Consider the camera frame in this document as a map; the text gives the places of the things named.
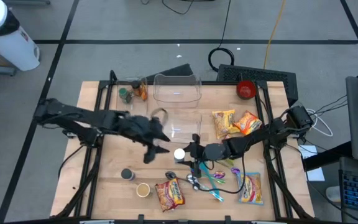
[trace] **transparent plastic bin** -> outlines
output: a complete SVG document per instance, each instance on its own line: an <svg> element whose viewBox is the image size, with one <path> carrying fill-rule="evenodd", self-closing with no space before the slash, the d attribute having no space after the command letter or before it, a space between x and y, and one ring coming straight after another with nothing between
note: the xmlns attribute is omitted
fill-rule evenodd
<svg viewBox="0 0 358 224"><path fill-rule="evenodd" d="M195 76L154 78L154 99L162 108L195 108L201 99L201 81Z"/></svg>
<svg viewBox="0 0 358 224"><path fill-rule="evenodd" d="M168 119L163 127L163 133L172 143L184 143L185 146L193 142L193 134L200 135L202 115L197 111L167 110ZM155 116L163 121L163 113Z"/></svg>
<svg viewBox="0 0 358 224"><path fill-rule="evenodd" d="M131 85L133 82L143 83L145 85L146 91L147 88L147 79L146 78L124 78L117 81L117 110L129 111L131 114L143 115L147 114L147 100L143 100L141 96L137 96L134 93L134 89ZM130 99L122 99L120 96L120 90L125 89L128 94L131 95Z"/></svg>

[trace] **white trash can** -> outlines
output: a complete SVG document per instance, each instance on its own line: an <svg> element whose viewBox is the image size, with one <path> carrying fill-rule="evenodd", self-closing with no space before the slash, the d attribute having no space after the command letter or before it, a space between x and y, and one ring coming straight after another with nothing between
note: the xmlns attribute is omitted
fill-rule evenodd
<svg viewBox="0 0 358 224"><path fill-rule="evenodd" d="M22 71L32 70L40 64L40 49L1 0L0 55Z"/></svg>

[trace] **food wrapper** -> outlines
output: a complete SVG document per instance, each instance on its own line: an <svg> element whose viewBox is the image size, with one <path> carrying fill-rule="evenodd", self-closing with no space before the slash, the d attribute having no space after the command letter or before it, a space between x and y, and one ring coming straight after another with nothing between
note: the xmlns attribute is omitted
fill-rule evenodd
<svg viewBox="0 0 358 224"><path fill-rule="evenodd" d="M227 134L238 133L240 130L233 125L235 110L213 111L215 120L216 138L219 139Z"/></svg>
<svg viewBox="0 0 358 224"><path fill-rule="evenodd" d="M242 185L244 173L237 173L237 182L239 187ZM263 205L262 186L260 184L260 173L246 173L246 182L244 188L239 193L239 202Z"/></svg>
<svg viewBox="0 0 358 224"><path fill-rule="evenodd" d="M258 117L246 111L239 122L234 123L234 125L240 129L242 134L247 135L258 129L262 125L262 122Z"/></svg>
<svg viewBox="0 0 358 224"><path fill-rule="evenodd" d="M185 204L185 198L180 191L178 179L174 178L162 184L156 184L155 189L160 199L162 212Z"/></svg>

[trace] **wooden table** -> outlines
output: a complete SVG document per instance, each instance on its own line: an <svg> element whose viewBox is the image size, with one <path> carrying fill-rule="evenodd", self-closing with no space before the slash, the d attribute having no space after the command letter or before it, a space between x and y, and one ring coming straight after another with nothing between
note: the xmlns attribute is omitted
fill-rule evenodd
<svg viewBox="0 0 358 224"><path fill-rule="evenodd" d="M83 82L77 106L87 110L93 110L98 82ZM235 109L236 116L241 116L245 110L257 114L255 100L241 100L235 92L236 86L230 85L206 85L202 87L202 97L197 108L182 109L182 111L197 111L202 114L201 144L220 142L216 139L214 121L211 112ZM282 82L268 82L272 111L275 117L288 108L287 98ZM117 106L117 89L113 88L110 109ZM149 99L147 111L157 108L157 102L153 99L153 86L149 86ZM288 140L289 145L298 147L294 139ZM79 142L76 139L68 140L65 157L70 155ZM149 198L140 198L136 195L137 184L145 182L152 188L156 183L167 181L164 173L174 171L177 176L185 177L190 173L187 166L175 164L173 150L177 146L172 144L168 149L169 154L158 154L153 162L142 162L145 148L138 143L120 136L106 136L104 138L101 164L99 168L98 184L94 200L92 218L95 219L131 219L135 220L138 214L144 214L147 220L223 220L225 215L230 215L232 220L274 220L272 198L269 189L269 180L264 157L262 155L262 143L255 144L246 152L244 161L246 172L260 172L262 179L262 195L264 205L251 205L238 202L238 195L221 192L224 202L218 202L212 195L206 192L196 192L190 184L180 182L186 204L179 206L174 211L162 212L157 194ZM284 147L281 151L285 176L290 192L298 203L314 216L313 207L303 172L302 161L299 152ZM75 193L80 183L85 150L79 152L70 159L62 169L58 181L55 200L53 201L51 215L60 212ZM237 167L241 166L241 159L235 160ZM121 178L121 171L130 168L136 173L136 179L132 182ZM226 172L226 184L218 187L227 190L237 190L236 176L221 166L215 165L215 170ZM85 214L86 202L89 193L85 192L81 214ZM285 207L280 189L277 187L281 216L285 217Z"/></svg>

